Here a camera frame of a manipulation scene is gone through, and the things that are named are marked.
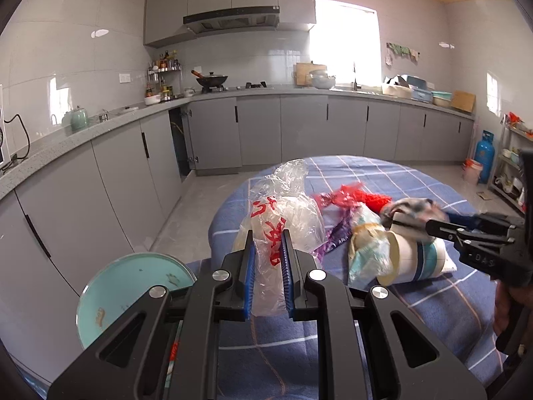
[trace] cutting board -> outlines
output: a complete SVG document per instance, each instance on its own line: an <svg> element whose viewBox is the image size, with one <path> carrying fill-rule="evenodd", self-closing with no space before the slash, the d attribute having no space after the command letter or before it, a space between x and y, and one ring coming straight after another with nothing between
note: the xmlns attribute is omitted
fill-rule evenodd
<svg viewBox="0 0 533 400"><path fill-rule="evenodd" d="M461 92L455 90L454 95L451 98L451 106L459 108L463 111L472 112L474 109L475 95L473 93Z"/></svg>
<svg viewBox="0 0 533 400"><path fill-rule="evenodd" d="M311 86L311 76L309 72L315 70L327 70L328 66L325 64L313 64L313 63L297 63L296 64L296 85L297 86Z"/></svg>

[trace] power outlet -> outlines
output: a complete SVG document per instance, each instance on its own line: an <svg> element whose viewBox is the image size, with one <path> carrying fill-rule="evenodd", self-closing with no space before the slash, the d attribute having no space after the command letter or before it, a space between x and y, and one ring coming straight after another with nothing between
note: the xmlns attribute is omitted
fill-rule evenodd
<svg viewBox="0 0 533 400"><path fill-rule="evenodd" d="M123 82L132 82L132 77L129 73L119 73L118 74L118 81L120 83Z"/></svg>

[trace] gray countertop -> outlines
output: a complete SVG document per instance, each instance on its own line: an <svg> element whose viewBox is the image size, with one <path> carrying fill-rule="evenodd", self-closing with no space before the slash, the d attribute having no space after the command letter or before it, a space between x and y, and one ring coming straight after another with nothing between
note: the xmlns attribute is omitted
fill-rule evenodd
<svg viewBox="0 0 533 400"><path fill-rule="evenodd" d="M90 123L83 129L74 131L70 127L59 129L52 134L49 134L39 140L31 143L29 156L26 160L14 168L8 170L0 177L0 200L4 198L9 192L22 183L32 174L43 168L45 165L70 152L76 147L85 144L98 136L106 134L107 132L117 129L135 120L143 117L156 114L158 112L166 111L172 108L177 108L194 101L204 101L215 99L219 97L241 97L241 96L258 96L258 95L335 95L347 96L354 98L361 98L363 100L377 100L377 101L391 101L421 108L427 108L436 111L453 114L455 116L463 117L465 119L473 120L473 116L468 113L463 113L457 110L442 108L424 102L412 101L409 99L396 98L393 96L377 95L365 92L350 92L345 90L319 90L316 88L294 88L281 87L274 89L247 89L247 90L231 90L227 92L211 93L206 95L196 95L182 99L176 99L166 103L146 106L144 103L139 103L130 106L130 109L120 108L118 110L110 111L108 120L99 122L97 118L90 119Z"/></svg>

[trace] green kettle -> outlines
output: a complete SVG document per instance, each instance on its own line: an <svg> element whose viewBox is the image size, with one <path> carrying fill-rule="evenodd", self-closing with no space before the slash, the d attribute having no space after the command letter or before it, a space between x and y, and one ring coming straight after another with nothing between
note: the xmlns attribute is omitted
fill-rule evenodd
<svg viewBox="0 0 533 400"><path fill-rule="evenodd" d="M70 126L72 129L77 130L87 126L89 122L87 117L87 111L85 108L76 108L70 113Z"/></svg>

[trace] tile floor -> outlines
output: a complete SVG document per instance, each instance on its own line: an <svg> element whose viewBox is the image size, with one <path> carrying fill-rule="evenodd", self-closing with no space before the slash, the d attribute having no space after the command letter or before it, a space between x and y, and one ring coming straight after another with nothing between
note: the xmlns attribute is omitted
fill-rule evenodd
<svg viewBox="0 0 533 400"><path fill-rule="evenodd" d="M424 165L414 168L450 185L479 211L518 215L511 206L495 194L493 194L493 200L482 200L476 192L485 190L487 186L473 187L464 182L460 166ZM173 255L185 263L210 257L211 249L207 242L207 231L213 216L239 185L256 174L256 172L250 172L195 177L185 196L172 211L151 248L152 251Z"/></svg>

